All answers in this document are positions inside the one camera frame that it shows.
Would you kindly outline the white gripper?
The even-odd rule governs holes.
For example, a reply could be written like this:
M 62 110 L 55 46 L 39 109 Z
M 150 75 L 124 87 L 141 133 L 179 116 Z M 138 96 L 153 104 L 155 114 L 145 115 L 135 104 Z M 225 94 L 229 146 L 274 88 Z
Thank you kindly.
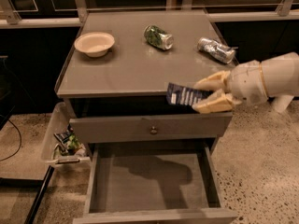
M 261 63 L 242 63 L 230 71 L 220 71 L 203 78 L 193 86 L 197 90 L 214 91 L 206 99 L 192 105 L 201 114 L 231 111 L 244 102 L 259 105 L 268 100 L 262 76 Z

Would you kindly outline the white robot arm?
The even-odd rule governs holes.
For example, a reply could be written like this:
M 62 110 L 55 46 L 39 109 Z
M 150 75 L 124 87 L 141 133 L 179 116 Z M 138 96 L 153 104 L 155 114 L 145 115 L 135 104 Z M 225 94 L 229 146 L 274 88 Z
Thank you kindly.
M 259 105 L 273 98 L 272 107 L 282 113 L 299 96 L 299 55 L 284 54 L 262 62 L 242 63 L 198 81 L 198 90 L 213 91 L 192 108 L 202 114 L 231 111 L 236 105 Z

